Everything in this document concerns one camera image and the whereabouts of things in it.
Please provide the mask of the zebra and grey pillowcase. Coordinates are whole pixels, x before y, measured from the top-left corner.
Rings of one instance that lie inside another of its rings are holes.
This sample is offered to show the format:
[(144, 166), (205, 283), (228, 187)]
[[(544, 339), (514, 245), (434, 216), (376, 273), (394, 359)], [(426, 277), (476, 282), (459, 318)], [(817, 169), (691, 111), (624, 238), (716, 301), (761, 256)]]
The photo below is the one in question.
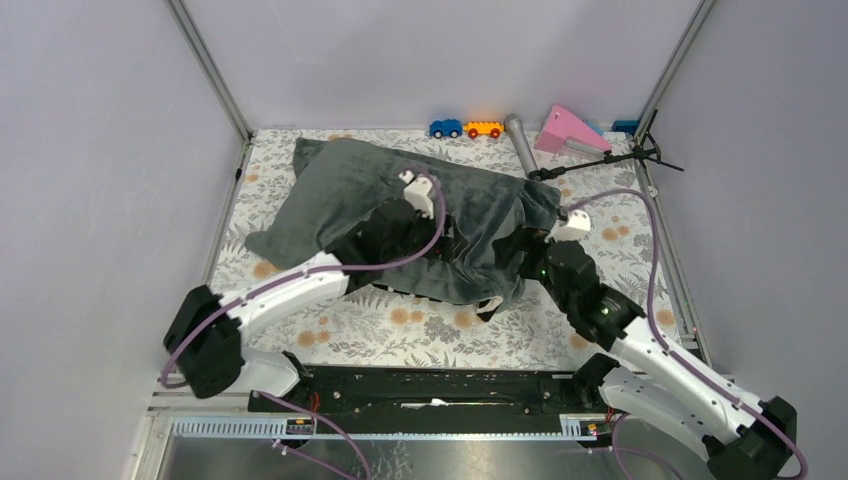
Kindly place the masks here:
[(380, 203), (400, 198), (404, 170), (426, 170), (440, 183), (458, 235), (467, 244), (455, 260), (417, 259), (387, 270), (377, 285), (453, 305), (501, 299), (509, 306), (525, 283), (495, 265), (494, 241), (521, 226), (549, 230), (560, 193), (544, 183), (364, 141), (300, 138), (296, 181), (270, 227), (247, 235), (246, 248), (280, 269), (306, 261), (348, 233)]

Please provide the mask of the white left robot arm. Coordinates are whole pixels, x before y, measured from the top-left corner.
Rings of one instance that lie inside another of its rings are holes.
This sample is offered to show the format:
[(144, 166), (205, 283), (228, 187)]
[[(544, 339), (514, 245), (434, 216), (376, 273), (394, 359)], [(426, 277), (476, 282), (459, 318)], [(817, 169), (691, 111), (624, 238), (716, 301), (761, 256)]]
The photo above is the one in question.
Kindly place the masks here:
[(272, 396), (285, 410), (301, 409), (311, 388), (303, 368), (290, 354), (252, 347), (253, 338), (304, 308), (377, 282), (387, 270), (443, 259), (450, 225), (443, 201), (428, 216), (393, 198), (325, 250), (272, 278), (223, 294), (207, 285), (192, 289), (163, 339), (169, 358), (160, 384), (187, 387), (198, 399), (250, 390)]

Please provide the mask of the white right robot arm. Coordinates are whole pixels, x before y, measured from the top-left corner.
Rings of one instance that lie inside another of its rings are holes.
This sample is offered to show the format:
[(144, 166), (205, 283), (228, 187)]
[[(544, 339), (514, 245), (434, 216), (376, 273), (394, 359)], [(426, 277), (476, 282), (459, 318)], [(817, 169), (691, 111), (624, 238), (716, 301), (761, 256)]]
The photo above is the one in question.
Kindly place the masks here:
[(716, 479), (776, 479), (792, 455), (797, 412), (714, 371), (668, 340), (645, 311), (601, 282), (576, 241), (522, 227), (494, 243), (496, 264), (538, 281), (569, 324), (602, 348), (580, 370), (575, 402), (631, 413), (686, 445)]

